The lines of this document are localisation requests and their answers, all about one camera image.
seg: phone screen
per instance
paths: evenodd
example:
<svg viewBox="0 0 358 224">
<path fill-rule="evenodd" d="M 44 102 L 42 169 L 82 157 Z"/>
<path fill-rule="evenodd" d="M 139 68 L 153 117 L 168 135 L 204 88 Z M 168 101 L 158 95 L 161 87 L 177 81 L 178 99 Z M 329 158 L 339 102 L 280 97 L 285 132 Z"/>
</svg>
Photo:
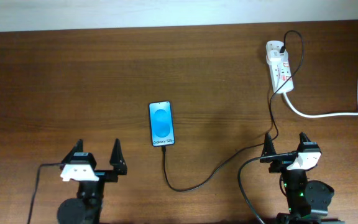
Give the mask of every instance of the phone screen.
<svg viewBox="0 0 358 224">
<path fill-rule="evenodd" d="M 151 103 L 149 111 L 153 146 L 174 144 L 171 103 L 169 101 Z"/>
</svg>

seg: power strip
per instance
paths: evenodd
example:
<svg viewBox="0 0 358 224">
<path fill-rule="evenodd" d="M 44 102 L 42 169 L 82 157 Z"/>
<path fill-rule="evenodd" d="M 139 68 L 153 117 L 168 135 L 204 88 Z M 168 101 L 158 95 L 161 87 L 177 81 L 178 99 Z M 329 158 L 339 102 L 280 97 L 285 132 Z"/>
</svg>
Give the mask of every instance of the power strip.
<svg viewBox="0 0 358 224">
<path fill-rule="evenodd" d="M 327 113 L 327 114 L 315 114 L 308 115 L 299 112 L 292 104 L 290 99 L 287 96 L 287 92 L 293 90 L 293 80 L 291 78 L 290 64 L 288 63 L 288 52 L 284 48 L 282 51 L 284 43 L 278 40 L 271 40 L 266 44 L 266 61 L 270 69 L 270 77 L 272 79 L 273 91 L 275 93 L 281 93 L 284 96 L 285 101 L 288 106 L 296 114 L 304 118 L 326 118 L 330 116 L 358 116 L 358 79 L 357 79 L 357 112 L 341 112 L 341 113 Z"/>
<path fill-rule="evenodd" d="M 284 43 L 278 40 L 271 40 L 266 44 L 266 61 L 270 69 L 274 92 L 291 77 L 288 52 L 286 50 L 284 53 L 280 53 L 280 49 L 283 46 Z M 292 78 L 276 93 L 286 93 L 291 90 L 293 90 Z"/>
</svg>

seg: black cable wire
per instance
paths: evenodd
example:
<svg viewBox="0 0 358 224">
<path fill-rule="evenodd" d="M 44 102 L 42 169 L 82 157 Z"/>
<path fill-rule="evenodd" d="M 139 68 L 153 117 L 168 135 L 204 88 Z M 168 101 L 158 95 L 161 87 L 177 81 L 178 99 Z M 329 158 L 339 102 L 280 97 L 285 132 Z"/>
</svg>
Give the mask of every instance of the black cable wire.
<svg viewBox="0 0 358 224">
<path fill-rule="evenodd" d="M 278 137 L 278 128 L 277 128 L 277 125 L 276 125 L 276 122 L 274 120 L 274 116 L 273 116 L 273 111 L 272 111 L 272 100 L 273 100 L 273 97 L 276 95 L 276 93 L 281 89 L 283 88 L 283 86 L 288 82 L 290 81 L 295 75 L 296 73 L 299 71 L 299 69 L 301 68 L 302 64 L 303 64 L 303 57 L 305 56 L 305 43 L 303 42 L 303 37 L 302 35 L 296 31 L 296 30 L 289 30 L 287 31 L 285 34 L 284 34 L 284 46 L 283 48 L 285 49 L 285 45 L 286 45 L 286 39 L 287 39 L 287 34 L 291 33 L 291 32 L 294 32 L 296 34 L 298 34 L 299 38 L 301 39 L 301 42 L 302 42 L 302 55 L 301 55 L 301 60 L 299 61 L 299 64 L 298 64 L 298 67 L 296 68 L 296 70 L 292 73 L 292 75 L 289 77 L 289 79 L 287 79 L 281 86 L 280 88 L 278 88 L 272 95 L 272 97 L 270 98 L 269 100 L 269 103 L 268 103 L 268 111 L 270 113 L 270 119 L 272 120 L 272 123 L 274 124 L 274 128 L 276 129 L 276 136 L 272 139 L 272 141 L 274 141 L 277 137 Z"/>
<path fill-rule="evenodd" d="M 30 224 L 30 221 L 31 221 L 32 208 L 33 208 L 33 206 L 34 206 L 35 195 L 37 194 L 38 183 L 40 182 L 41 168 L 47 167 L 47 166 L 62 166 L 62 165 L 64 165 L 64 164 L 61 164 L 61 163 L 53 163 L 53 164 L 41 164 L 41 165 L 38 167 L 37 177 L 35 178 L 35 189 L 34 189 L 34 193 L 32 194 L 32 198 L 31 198 L 29 218 L 27 219 L 27 224 Z"/>
<path fill-rule="evenodd" d="M 257 146 L 263 146 L 264 143 L 260 143 L 260 144 L 256 144 L 254 146 L 248 146 L 248 147 L 245 147 L 243 149 L 241 149 L 240 151 L 237 151 L 234 155 L 232 155 L 230 158 L 226 159 L 224 162 L 221 163 L 221 165 L 219 165 L 217 168 L 215 168 L 215 170 L 212 171 L 211 175 L 206 179 L 204 180 L 202 183 L 196 185 L 196 186 L 193 186 L 193 187 L 190 187 L 190 188 L 187 188 L 187 189 L 176 189 L 174 187 L 172 187 L 172 185 L 169 183 L 168 181 L 168 177 L 167 177 L 167 171 L 165 170 L 165 155 L 166 155 L 166 151 L 167 149 L 165 148 L 165 146 L 162 146 L 162 166 L 163 166 L 163 171 L 164 171 L 164 177 L 165 177 L 165 181 L 167 182 L 168 184 L 168 187 L 171 188 L 172 190 L 176 191 L 176 192 L 189 192 L 189 191 L 192 191 L 192 190 L 196 190 L 197 188 L 200 188 L 201 186 L 203 186 L 204 184 L 206 184 L 209 180 L 212 179 L 212 177 L 224 166 L 226 165 L 230 160 L 232 160 L 234 157 L 236 157 L 240 152 L 246 150 L 246 149 L 250 149 L 250 148 L 253 148 L 253 147 L 257 147 Z"/>
<path fill-rule="evenodd" d="M 261 223 L 261 224 L 265 224 L 265 222 L 262 220 L 262 218 L 258 215 L 258 213 L 256 212 L 254 206 L 252 206 L 250 200 L 248 199 L 245 191 L 244 191 L 244 188 L 242 188 L 242 184 L 241 184 L 241 171 L 242 171 L 242 168 L 244 168 L 248 163 L 252 162 L 252 161 L 256 161 L 256 160 L 259 160 L 259 159 L 268 159 L 268 158 L 276 158 L 276 157 L 282 157 L 282 156 L 290 156 L 290 155 L 294 155 L 296 154 L 295 152 L 289 152 L 289 153 L 281 153 L 281 154 L 277 154 L 277 155 L 272 155 L 272 156 L 260 156 L 260 157 L 255 157 L 253 159 L 250 159 L 248 160 L 247 162 L 243 163 L 241 166 L 240 166 L 240 169 L 239 169 L 239 172 L 237 173 L 237 179 L 238 179 L 238 182 L 239 182 L 239 187 L 240 187 L 240 190 L 241 190 L 241 193 L 242 193 L 242 196 L 244 197 L 244 199 L 246 200 L 249 208 L 251 209 L 251 211 L 254 213 L 254 215 L 256 216 L 256 218 L 258 219 L 258 221 Z"/>
<path fill-rule="evenodd" d="M 280 88 L 278 88 L 272 95 L 272 97 L 270 98 L 269 102 L 268 102 L 268 111 L 270 113 L 270 119 L 272 120 L 272 123 L 274 125 L 274 128 L 276 129 L 276 136 L 272 139 L 272 141 L 274 141 L 277 137 L 278 137 L 278 128 L 277 128 L 277 125 L 276 125 L 276 122 L 274 120 L 274 115 L 273 115 L 273 111 L 272 111 L 272 100 L 273 100 L 273 97 L 276 95 L 277 91 L 280 90 L 289 80 L 291 80 L 292 77 L 295 76 L 295 74 L 299 71 L 299 68 L 302 66 L 302 63 L 303 63 L 303 56 L 305 54 L 305 43 L 303 42 L 303 37 L 302 35 L 296 31 L 296 30 L 289 30 L 287 31 L 285 34 L 284 34 L 284 49 L 285 49 L 285 41 L 286 41 L 286 38 L 287 38 L 287 34 L 291 33 L 291 32 L 294 32 L 296 34 L 299 35 L 300 39 L 301 39 L 301 42 L 302 42 L 302 56 L 301 56 L 301 60 L 299 62 L 299 65 L 298 67 L 296 68 L 296 70 L 292 73 L 292 75 L 290 76 L 290 78 L 285 81 L 281 86 Z M 193 187 L 190 187 L 190 188 L 187 188 L 187 189 L 176 189 L 174 187 L 172 187 L 172 185 L 169 183 L 168 181 L 168 177 L 167 177 L 167 171 L 165 170 L 165 155 L 166 155 L 166 148 L 165 146 L 162 146 L 162 154 L 163 154 L 163 171 L 164 171 L 164 176 L 165 176 L 165 181 L 167 182 L 167 185 L 174 191 L 176 192 L 189 192 L 191 190 L 195 190 L 195 189 L 198 189 L 199 187 L 203 186 L 205 183 L 207 183 L 209 180 L 212 179 L 212 177 L 224 166 L 226 165 L 229 161 L 231 161 L 233 158 L 235 158 L 238 154 L 240 154 L 241 152 L 243 152 L 244 150 L 246 149 L 252 149 L 253 147 L 258 147 L 258 146 L 263 146 L 264 143 L 260 143 L 260 144 L 256 144 L 256 145 L 253 145 L 253 146 L 247 146 L 247 147 L 244 147 L 240 150 L 238 150 L 235 154 L 233 154 L 231 157 L 229 157 L 228 159 L 226 159 L 223 163 L 221 163 L 217 168 L 215 168 L 215 170 L 212 171 L 211 175 L 206 179 L 204 180 L 202 183 L 196 185 L 196 186 L 193 186 Z"/>
<path fill-rule="evenodd" d="M 281 190 L 281 193 L 284 194 L 284 196 L 287 196 L 287 194 L 285 193 L 285 191 L 283 190 L 283 186 L 281 185 L 281 183 L 283 182 L 283 174 L 280 174 L 280 178 L 278 180 L 278 184 L 280 185 L 280 190 Z"/>
</svg>

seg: wooden table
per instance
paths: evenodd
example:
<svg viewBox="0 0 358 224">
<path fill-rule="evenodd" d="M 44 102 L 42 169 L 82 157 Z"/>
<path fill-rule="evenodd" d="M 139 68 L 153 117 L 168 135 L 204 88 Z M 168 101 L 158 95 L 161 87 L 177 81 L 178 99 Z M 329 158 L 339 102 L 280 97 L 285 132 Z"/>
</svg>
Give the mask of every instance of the wooden table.
<svg viewBox="0 0 358 224">
<path fill-rule="evenodd" d="M 292 103 L 309 114 L 355 111 L 358 21 L 0 33 L 0 223 L 27 220 L 38 165 L 60 162 L 79 138 L 99 169 L 111 168 L 115 138 L 127 161 L 128 175 L 106 184 L 101 222 L 253 220 L 237 170 L 262 148 L 241 153 L 204 187 L 174 192 L 163 179 L 161 149 L 150 142 L 148 103 L 172 103 L 170 181 L 178 188 L 200 183 L 271 128 L 265 44 L 289 29 L 303 34 L 306 50 Z M 296 35 L 287 49 L 295 68 Z M 316 141 L 323 155 L 308 177 L 335 188 L 329 217 L 358 223 L 358 116 L 305 119 L 281 97 L 273 112 L 277 152 L 295 150 L 301 131 Z M 250 164 L 242 178 L 257 211 L 274 218 L 287 203 L 268 167 Z M 58 206 L 77 187 L 62 182 L 57 167 L 45 168 L 32 223 L 56 223 Z"/>
</svg>

